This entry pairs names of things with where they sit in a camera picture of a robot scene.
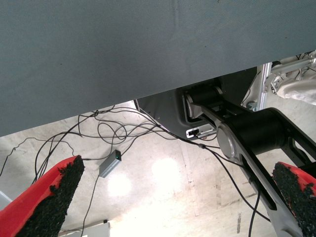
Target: black cable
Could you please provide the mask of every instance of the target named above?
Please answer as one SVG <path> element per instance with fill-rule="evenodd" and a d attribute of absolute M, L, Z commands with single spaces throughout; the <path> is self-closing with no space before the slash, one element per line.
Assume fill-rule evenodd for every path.
<path fill-rule="evenodd" d="M 268 217 L 266 217 L 265 215 L 261 214 L 259 211 L 255 210 L 255 208 L 246 200 L 246 198 L 242 195 L 239 187 L 237 186 L 234 178 L 232 177 L 232 175 L 230 174 L 230 172 L 228 171 L 228 169 L 226 168 L 226 166 L 223 164 L 223 162 L 221 161 L 221 159 L 219 159 L 217 156 L 215 156 L 217 158 L 217 160 L 220 162 L 220 164 L 222 165 L 222 167 L 224 168 L 224 170 L 226 171 L 226 173 L 228 174 L 229 178 L 231 179 L 233 185 L 235 186 L 237 192 L 239 193 L 239 195 L 241 196 L 241 198 L 244 200 L 244 202 L 252 209 L 254 210 L 258 215 L 260 215 L 262 218 L 264 218 L 265 220 L 270 222 L 270 219 Z"/>
<path fill-rule="evenodd" d="M 249 97 L 250 93 L 251 93 L 251 87 L 256 79 L 256 77 L 261 73 L 261 71 L 259 71 L 257 73 L 257 75 L 255 75 L 254 79 L 252 80 L 252 83 L 250 84 L 250 87 L 249 87 L 249 93 L 246 95 L 246 97 L 244 98 L 244 100 L 241 102 L 241 105 L 243 106 L 243 103 L 245 102 L 245 100 Z"/>
<path fill-rule="evenodd" d="M 4 167 L 5 167 L 5 165 L 6 165 L 6 162 L 7 162 L 8 158 L 9 158 L 9 156 L 11 156 L 12 153 L 13 153 L 13 151 L 15 151 L 16 149 L 18 149 L 23 143 L 25 143 L 25 142 L 26 142 L 27 140 L 29 140 L 29 139 L 35 139 L 35 140 L 40 141 L 40 142 L 45 142 L 45 141 L 47 141 L 47 140 L 44 140 L 44 139 L 38 139 L 38 138 L 36 138 L 36 137 L 27 137 L 27 138 L 24 139 L 23 142 L 19 143 L 16 147 L 13 147 L 12 150 L 11 150 L 11 153 L 8 154 L 8 155 L 6 156 L 6 158 L 5 158 L 5 160 L 4 160 L 4 163 L 3 163 L 3 165 L 2 165 L 1 172 L 0 172 L 0 177 L 2 176 Z M 70 147 L 70 149 L 72 149 L 72 155 L 74 156 L 75 150 L 73 149 L 73 147 L 72 147 L 68 142 L 66 142 L 66 141 L 61 141 L 61 142 L 66 143 L 66 144 Z"/>
<path fill-rule="evenodd" d="M 82 231 L 81 231 L 81 235 L 80 237 L 82 237 L 83 235 L 83 230 L 84 230 L 84 224 L 85 224 L 85 219 L 87 218 L 88 216 L 88 213 L 89 213 L 89 210 L 90 210 L 90 207 L 91 207 L 91 204 L 92 204 L 92 200 L 93 200 L 93 196 L 94 196 L 94 191 L 95 191 L 95 187 L 97 186 L 97 182 L 98 182 L 98 179 L 99 179 L 99 175 L 97 177 L 97 179 L 95 180 L 95 183 L 94 183 L 94 187 L 93 187 L 93 191 L 92 191 L 92 195 L 91 195 L 91 199 L 90 199 L 90 203 L 89 203 L 89 207 L 88 207 L 88 210 L 84 216 L 84 219 L 83 219 L 83 224 L 82 224 Z"/>
<path fill-rule="evenodd" d="M 253 221 L 255 219 L 255 215 L 256 215 L 257 208 L 258 208 L 259 200 L 260 200 L 260 189 L 258 189 L 258 196 L 257 196 L 256 204 L 255 204 L 255 207 L 253 209 L 252 216 L 251 216 L 251 219 L 250 219 L 248 237 L 251 237 L 252 225 L 253 225 Z"/>
<path fill-rule="evenodd" d="M 231 161 L 231 160 L 229 160 L 229 159 L 226 159 L 226 158 L 222 157 L 220 154 L 218 154 L 217 152 L 212 151 L 212 150 L 209 149 L 209 148 L 206 148 L 206 147 L 205 147 L 204 149 L 206 149 L 206 150 L 208 150 L 209 152 L 211 152 L 211 153 L 212 153 L 215 157 L 217 157 L 217 158 L 221 158 L 221 159 L 223 159 L 223 160 L 225 160 L 225 161 L 227 161 L 227 162 L 229 162 L 229 163 L 232 163 L 232 164 L 237 165 L 237 166 L 239 166 L 239 167 L 241 167 L 241 168 L 244 168 L 243 165 L 238 164 L 238 163 L 236 163 L 236 162 L 233 162 L 233 161 Z"/>
<path fill-rule="evenodd" d="M 87 116 L 85 119 L 83 119 L 83 120 L 81 120 L 80 122 L 76 123 L 76 124 L 75 124 L 74 126 L 72 126 L 67 132 L 59 133 L 59 134 L 63 134 L 63 136 L 62 136 L 61 139 L 57 142 L 57 144 L 54 146 L 54 148 L 49 152 L 49 154 L 47 155 L 47 157 L 45 158 L 45 160 L 48 160 L 48 159 L 49 159 L 49 157 L 52 155 L 52 153 L 53 153 L 54 150 L 57 148 L 57 146 L 59 145 L 59 143 L 64 139 L 64 137 L 65 137 L 67 134 L 71 133 L 71 131 L 72 131 L 75 127 L 77 127 L 78 124 L 80 124 L 80 123 L 86 121 L 86 120 L 87 120 L 88 118 L 90 118 L 90 117 L 95 117 L 95 116 L 97 116 L 98 114 L 99 114 L 99 112 L 98 112 L 98 111 L 95 111 L 95 112 L 92 113 L 91 115 Z M 38 179 L 37 161 L 38 161 L 38 157 L 39 157 L 40 151 L 43 149 L 43 147 L 46 145 L 46 143 L 47 143 L 50 139 L 48 139 L 46 142 L 44 142 L 44 144 L 41 146 L 41 148 L 39 149 L 39 151 L 38 151 L 38 153 L 37 153 L 37 155 L 36 155 L 36 157 L 35 157 L 35 164 L 34 164 L 35 178 L 34 178 L 34 180 L 33 180 L 33 183 L 36 182 L 36 180 Z"/>
<path fill-rule="evenodd" d="M 310 69 L 310 70 L 312 70 L 312 71 L 314 71 L 314 72 L 316 72 L 316 70 L 314 70 L 314 69 L 312 69 L 312 68 L 310 68 L 310 67 L 307 67 L 308 69 Z"/>

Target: black cylindrical motor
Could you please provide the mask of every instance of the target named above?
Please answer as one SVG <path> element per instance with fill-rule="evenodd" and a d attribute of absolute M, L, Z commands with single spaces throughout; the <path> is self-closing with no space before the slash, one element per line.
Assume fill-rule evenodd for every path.
<path fill-rule="evenodd" d="M 269 109 L 237 115 L 228 118 L 217 129 L 218 143 L 228 157 L 235 155 L 235 145 L 228 127 L 256 155 L 280 148 L 285 142 L 283 125 Z"/>

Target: gray upholstered surface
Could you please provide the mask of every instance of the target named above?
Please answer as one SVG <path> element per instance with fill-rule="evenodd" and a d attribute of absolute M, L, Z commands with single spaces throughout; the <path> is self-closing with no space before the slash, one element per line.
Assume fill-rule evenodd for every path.
<path fill-rule="evenodd" d="M 316 48 L 313 0 L 0 3 L 0 136 Z"/>

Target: concrete floor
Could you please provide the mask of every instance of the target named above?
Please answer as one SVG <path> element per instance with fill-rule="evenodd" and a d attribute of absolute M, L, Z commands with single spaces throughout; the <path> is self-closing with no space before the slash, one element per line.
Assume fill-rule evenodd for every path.
<path fill-rule="evenodd" d="M 123 104 L 133 106 L 132 102 Z M 268 95 L 267 107 L 282 110 L 313 140 L 316 140 L 316 107 L 301 101 L 284 100 Z M 135 114 L 106 114 L 104 118 L 139 124 L 144 120 Z M 1 164 L 14 146 L 27 137 L 46 140 L 67 130 L 77 117 L 32 128 L 0 138 Z M 97 122 L 87 120 L 82 132 L 96 135 Z M 109 134 L 104 127 L 103 134 Z M 100 158 L 110 146 L 100 139 L 68 135 L 65 139 L 75 154 L 84 158 Z M 124 151 L 129 142 L 119 145 Z M 34 178 L 34 159 L 42 142 L 27 140 L 9 157 L 0 177 L 0 190 L 11 199 L 29 187 Z M 70 157 L 71 149 L 60 144 L 50 159 L 49 167 Z M 282 153 L 260 155 L 269 171 Z M 101 161 L 86 161 L 85 172 L 68 210 L 63 229 L 80 228 L 86 213 L 98 167 Z M 254 205 L 256 195 L 242 172 L 226 164 L 248 201 Z M 262 204 L 258 208 L 266 211 Z M 208 237 L 247 236 L 252 210 L 240 199 L 218 161 L 208 151 L 174 140 L 167 141 L 149 134 L 136 140 L 122 157 L 122 162 L 105 179 L 99 178 L 86 224 L 108 219 L 111 237 Z M 253 236 L 276 236 L 270 223 L 255 217 Z"/>

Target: gray metal plate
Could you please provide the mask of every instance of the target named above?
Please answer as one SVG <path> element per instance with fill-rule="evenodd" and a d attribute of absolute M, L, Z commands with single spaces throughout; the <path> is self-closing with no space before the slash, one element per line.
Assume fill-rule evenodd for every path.
<path fill-rule="evenodd" d="M 0 4 L 0 136 L 316 48 L 305 1 Z"/>

